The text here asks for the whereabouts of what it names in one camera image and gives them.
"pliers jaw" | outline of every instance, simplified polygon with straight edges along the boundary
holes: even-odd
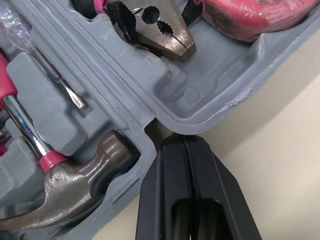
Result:
[[[173,0],[120,2],[135,17],[138,45],[182,62],[186,62],[197,51],[195,41]]]

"gray plastic case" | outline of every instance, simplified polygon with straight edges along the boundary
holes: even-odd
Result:
[[[18,99],[45,141],[75,161],[85,162],[95,153],[98,141],[116,129],[135,144],[141,157],[128,173],[112,181],[102,204],[79,224],[5,232],[0,233],[1,239],[93,238],[139,193],[156,157],[144,130],[154,118],[180,134],[210,129],[253,95],[320,28],[317,6],[300,25],[264,33],[249,45],[199,19],[190,26],[197,52],[181,63],[128,45],[115,33],[107,15],[88,20],[69,0],[11,2],[31,25],[35,45],[89,104],[85,113],[74,109],[29,54],[18,54],[1,35],[1,48],[14,57],[7,71]],[[182,10],[185,1],[176,2]],[[5,127],[14,141],[0,159],[0,178],[15,180],[15,184],[0,181],[4,189],[1,218],[25,213],[43,199],[39,183],[44,175],[37,160],[14,124],[8,121]],[[13,197],[17,201],[5,206]]]

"black plastic object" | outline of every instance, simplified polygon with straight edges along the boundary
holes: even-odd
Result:
[[[87,19],[93,19],[97,16],[94,0],[71,0],[71,2],[74,9]]]
[[[136,240],[261,240],[234,176],[199,136],[167,138],[141,187]]]

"hammer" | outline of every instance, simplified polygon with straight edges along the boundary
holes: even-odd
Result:
[[[91,207],[104,195],[114,177],[129,171],[139,152],[117,131],[110,131],[98,144],[95,156],[85,164],[67,161],[46,144],[32,126],[32,120],[16,98],[17,89],[7,74],[7,61],[0,55],[0,109],[12,117],[29,140],[44,172],[44,203],[36,210],[0,219],[0,231],[37,229],[70,220]]]

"white table surface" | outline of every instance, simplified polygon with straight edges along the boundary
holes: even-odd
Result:
[[[320,240],[320,32],[202,136],[238,180],[264,240]],[[138,206],[137,196],[94,240],[134,240]]]

